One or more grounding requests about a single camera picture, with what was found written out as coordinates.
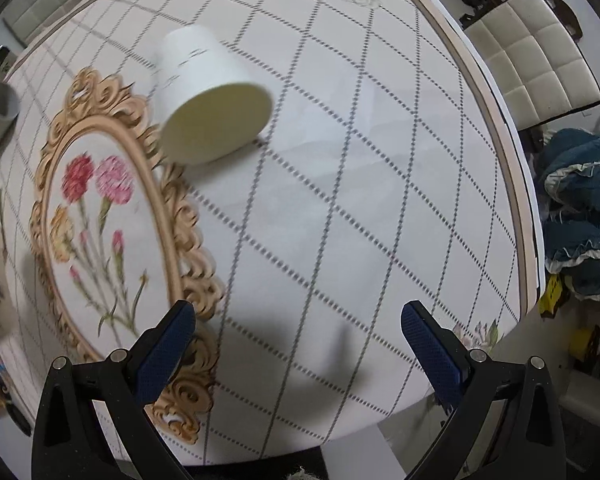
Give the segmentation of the white paper cup lying right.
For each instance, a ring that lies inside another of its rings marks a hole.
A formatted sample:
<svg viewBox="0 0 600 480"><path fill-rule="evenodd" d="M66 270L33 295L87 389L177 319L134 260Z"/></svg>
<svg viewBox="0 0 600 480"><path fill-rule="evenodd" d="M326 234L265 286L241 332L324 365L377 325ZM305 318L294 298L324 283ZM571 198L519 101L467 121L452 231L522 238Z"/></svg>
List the white paper cup lying right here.
<svg viewBox="0 0 600 480"><path fill-rule="evenodd" d="M169 32L155 64L159 144L172 162L217 160L254 140L271 119L271 92L204 26Z"/></svg>

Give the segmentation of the floral patterned tablecloth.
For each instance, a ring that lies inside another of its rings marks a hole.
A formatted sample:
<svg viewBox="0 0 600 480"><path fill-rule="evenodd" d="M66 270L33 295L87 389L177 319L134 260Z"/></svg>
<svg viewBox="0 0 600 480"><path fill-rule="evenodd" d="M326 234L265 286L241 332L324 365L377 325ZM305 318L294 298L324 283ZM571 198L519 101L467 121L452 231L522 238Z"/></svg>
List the floral patterned tablecloth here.
<svg viewBox="0 0 600 480"><path fill-rule="evenodd" d="M156 51L188 25L273 98L198 167L160 144ZM148 410L176 456L313 448L429 392L407 301L486 350L535 302L516 129L439 0L84 0L7 80L0 369L27 416L56 356L101 359L182 298L193 359Z"/></svg>

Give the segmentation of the blue denim ruffled cloth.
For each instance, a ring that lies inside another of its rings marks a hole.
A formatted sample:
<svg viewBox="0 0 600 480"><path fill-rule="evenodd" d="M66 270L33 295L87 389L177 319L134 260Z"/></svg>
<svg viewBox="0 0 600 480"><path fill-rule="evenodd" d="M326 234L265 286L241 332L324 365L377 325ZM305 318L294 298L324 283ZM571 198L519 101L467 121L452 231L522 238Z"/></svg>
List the blue denim ruffled cloth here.
<svg viewBox="0 0 600 480"><path fill-rule="evenodd" d="M579 299L600 301L600 130L554 132L535 170L536 187L548 201L546 270L561 275Z"/></svg>

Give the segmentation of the white padded chair right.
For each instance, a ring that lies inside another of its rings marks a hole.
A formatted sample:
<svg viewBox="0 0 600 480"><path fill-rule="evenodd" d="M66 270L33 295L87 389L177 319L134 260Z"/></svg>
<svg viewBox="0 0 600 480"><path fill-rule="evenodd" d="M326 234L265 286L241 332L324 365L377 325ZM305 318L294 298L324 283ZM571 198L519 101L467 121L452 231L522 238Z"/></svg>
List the white padded chair right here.
<svg viewBox="0 0 600 480"><path fill-rule="evenodd" d="M465 29L526 130L600 104L600 85L546 0L507 0Z"/></svg>

